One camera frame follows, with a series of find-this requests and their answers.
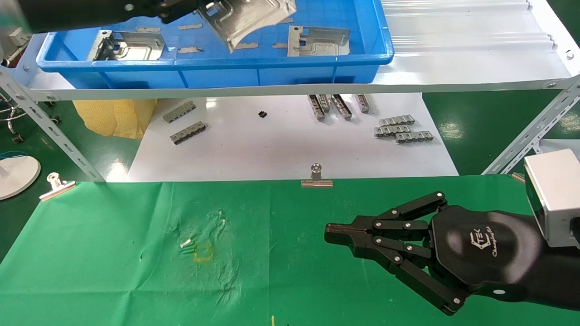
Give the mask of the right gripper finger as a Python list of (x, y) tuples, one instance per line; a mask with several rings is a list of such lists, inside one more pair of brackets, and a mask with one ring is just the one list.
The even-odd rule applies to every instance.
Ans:
[(325, 227), (324, 239), (337, 245), (356, 245), (357, 239), (383, 237), (386, 239), (419, 241), (429, 229), (422, 217), (437, 213), (448, 205), (443, 192), (433, 192), (412, 201), (390, 208), (377, 216), (361, 216), (352, 223), (329, 223)]
[(431, 264), (431, 252), (420, 247), (408, 250), (408, 244), (373, 235), (351, 235), (354, 257), (377, 262), (407, 287), (448, 316), (463, 307), (467, 293), (453, 289), (423, 269)]

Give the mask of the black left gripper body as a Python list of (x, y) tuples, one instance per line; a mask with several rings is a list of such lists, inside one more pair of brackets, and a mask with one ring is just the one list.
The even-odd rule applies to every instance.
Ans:
[(179, 8), (179, 0), (112, 0), (108, 24), (128, 21), (133, 17), (158, 17), (158, 8)]

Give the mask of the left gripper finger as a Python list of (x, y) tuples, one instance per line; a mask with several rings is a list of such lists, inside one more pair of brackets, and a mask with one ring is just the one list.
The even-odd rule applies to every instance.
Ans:
[(199, 10), (209, 10), (213, 8), (216, 4), (219, 4), (218, 0), (185, 0), (184, 1), (186, 9), (190, 12), (196, 12)]
[(197, 14), (197, 8), (158, 8), (157, 10), (157, 16), (164, 24), (170, 24), (192, 14)]

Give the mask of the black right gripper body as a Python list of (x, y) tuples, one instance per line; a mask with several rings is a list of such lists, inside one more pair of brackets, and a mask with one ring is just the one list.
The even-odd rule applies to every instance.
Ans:
[(544, 241), (531, 216), (448, 206), (431, 219), (437, 261), (472, 295), (525, 301)]

